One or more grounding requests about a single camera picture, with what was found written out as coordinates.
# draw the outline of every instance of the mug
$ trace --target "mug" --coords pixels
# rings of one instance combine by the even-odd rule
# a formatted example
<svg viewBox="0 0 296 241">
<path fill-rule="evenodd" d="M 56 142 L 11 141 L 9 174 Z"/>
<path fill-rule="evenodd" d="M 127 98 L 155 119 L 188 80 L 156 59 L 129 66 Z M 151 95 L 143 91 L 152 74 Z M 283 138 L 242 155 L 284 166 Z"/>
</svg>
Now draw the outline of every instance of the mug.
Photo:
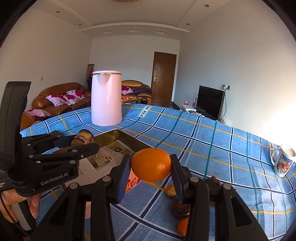
<svg viewBox="0 0 296 241">
<path fill-rule="evenodd" d="M 277 151 L 279 154 L 274 157 L 273 161 L 272 156 Z M 282 144 L 280 145 L 280 148 L 277 148 L 272 152 L 270 159 L 274 166 L 274 172 L 279 177 L 284 177 L 291 168 L 293 162 L 296 161 L 296 153 L 290 146 Z"/>
</svg>

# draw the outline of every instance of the pink kettle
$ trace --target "pink kettle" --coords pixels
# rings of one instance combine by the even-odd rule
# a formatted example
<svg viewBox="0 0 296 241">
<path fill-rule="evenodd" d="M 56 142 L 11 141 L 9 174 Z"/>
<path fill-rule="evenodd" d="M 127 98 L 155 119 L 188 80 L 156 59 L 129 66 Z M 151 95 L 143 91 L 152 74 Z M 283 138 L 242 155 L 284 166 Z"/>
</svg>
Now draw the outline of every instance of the pink kettle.
<svg viewBox="0 0 296 241">
<path fill-rule="evenodd" d="M 113 126 L 121 121 L 121 73 L 113 70 L 93 72 L 91 122 L 97 126 Z"/>
</svg>

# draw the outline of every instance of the strap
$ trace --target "strap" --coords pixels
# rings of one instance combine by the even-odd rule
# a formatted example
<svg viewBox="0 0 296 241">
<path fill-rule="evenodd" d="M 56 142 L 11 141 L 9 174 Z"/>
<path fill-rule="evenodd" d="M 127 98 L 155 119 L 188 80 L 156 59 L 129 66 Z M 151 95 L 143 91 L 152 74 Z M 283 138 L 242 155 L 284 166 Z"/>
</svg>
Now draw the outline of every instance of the strap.
<svg viewBox="0 0 296 241">
<path fill-rule="evenodd" d="M 0 170 L 8 172 L 15 164 L 15 157 L 0 151 Z"/>
</svg>

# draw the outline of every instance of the screw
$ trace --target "screw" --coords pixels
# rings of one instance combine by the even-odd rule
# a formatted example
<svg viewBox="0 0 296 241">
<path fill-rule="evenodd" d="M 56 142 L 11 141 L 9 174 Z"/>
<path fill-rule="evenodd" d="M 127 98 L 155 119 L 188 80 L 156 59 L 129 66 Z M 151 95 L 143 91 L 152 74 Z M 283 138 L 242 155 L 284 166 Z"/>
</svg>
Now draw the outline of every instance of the screw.
<svg viewBox="0 0 296 241">
<path fill-rule="evenodd" d="M 191 177 L 191 178 L 190 178 L 190 181 L 196 183 L 196 182 L 199 181 L 199 179 L 198 179 L 198 177 Z"/>
<path fill-rule="evenodd" d="M 104 182 L 109 182 L 110 180 L 111 180 L 111 177 L 109 177 L 109 176 L 104 176 L 103 178 L 102 178 L 102 180 L 104 181 Z"/>
<path fill-rule="evenodd" d="M 78 187 L 78 184 L 77 183 L 71 183 L 70 184 L 70 188 L 71 189 L 75 189 L 75 188 L 77 188 Z"/>
<path fill-rule="evenodd" d="M 229 190 L 231 188 L 231 185 L 229 183 L 224 183 L 223 187 L 227 190 Z"/>
</svg>

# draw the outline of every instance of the black tv screen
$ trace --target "black tv screen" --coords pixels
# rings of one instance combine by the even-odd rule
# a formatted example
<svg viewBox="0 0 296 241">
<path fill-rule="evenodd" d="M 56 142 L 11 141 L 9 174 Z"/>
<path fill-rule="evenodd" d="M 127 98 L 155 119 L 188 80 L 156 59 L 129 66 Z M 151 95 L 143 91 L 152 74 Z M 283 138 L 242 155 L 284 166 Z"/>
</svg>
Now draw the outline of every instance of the black tv screen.
<svg viewBox="0 0 296 241">
<path fill-rule="evenodd" d="M 196 104 L 197 111 L 204 111 L 210 114 L 216 120 L 219 120 L 224 102 L 224 96 L 224 91 L 200 85 Z"/>
</svg>

